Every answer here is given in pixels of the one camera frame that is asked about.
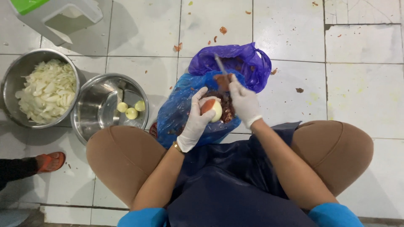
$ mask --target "person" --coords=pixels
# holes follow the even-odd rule
[[[41,154],[23,159],[0,159],[0,191],[7,183],[44,172],[60,169],[65,163],[63,152]]]
[[[215,114],[200,115],[206,87],[192,97],[186,126],[168,150],[132,126],[89,139],[91,168],[130,208],[118,227],[363,226],[335,197],[369,166],[372,139],[337,121],[271,128],[255,92],[235,76],[229,88],[249,140],[195,147]]]

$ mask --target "white glove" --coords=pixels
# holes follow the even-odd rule
[[[250,128],[254,121],[262,118],[262,115],[259,113],[259,103],[256,93],[242,86],[234,74],[231,76],[229,90],[236,114],[246,127]]]
[[[215,98],[207,97],[199,100],[207,91],[208,88],[203,87],[192,97],[191,111],[189,113],[187,124],[185,125],[184,131],[182,131],[181,135],[177,137],[177,143],[182,152],[186,153],[195,147],[199,138],[202,136],[206,125],[216,114],[213,109],[204,113],[202,116],[200,114],[203,103],[205,103],[208,99]]]

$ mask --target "blue plastic bag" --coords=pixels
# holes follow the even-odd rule
[[[255,42],[243,46],[205,47],[192,58],[189,73],[203,76],[213,70],[219,71],[215,54],[221,57],[225,69],[234,69],[244,75],[246,87],[250,90],[258,93],[267,85],[272,68],[271,60],[262,50],[255,48]]]
[[[240,83],[243,86],[246,85],[244,76],[239,72],[229,70],[228,73],[234,73]],[[173,88],[173,92],[158,111],[157,141],[163,147],[169,148],[177,139],[178,135],[176,133],[187,123],[188,114],[191,110],[192,96],[204,86],[208,87],[208,92],[218,90],[218,85],[213,79],[213,76],[216,74],[221,74],[221,71],[211,71],[204,76],[184,74],[178,79],[177,84]],[[241,120],[237,116],[226,124],[221,121],[209,123],[196,146],[202,146],[220,140],[237,128],[240,123]]]

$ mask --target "white plastic stool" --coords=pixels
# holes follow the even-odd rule
[[[93,23],[98,23],[103,18],[101,9],[94,0],[9,0],[9,2],[20,21],[49,39],[55,46],[60,46],[66,41],[49,29],[45,22],[57,14],[69,11],[66,16],[76,17],[80,12]]]

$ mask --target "blue sleeve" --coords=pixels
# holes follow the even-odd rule
[[[167,211],[163,208],[146,208],[131,211],[123,216],[117,227],[165,227]]]
[[[308,216],[319,227],[363,227],[358,217],[348,207],[338,203],[318,205]]]

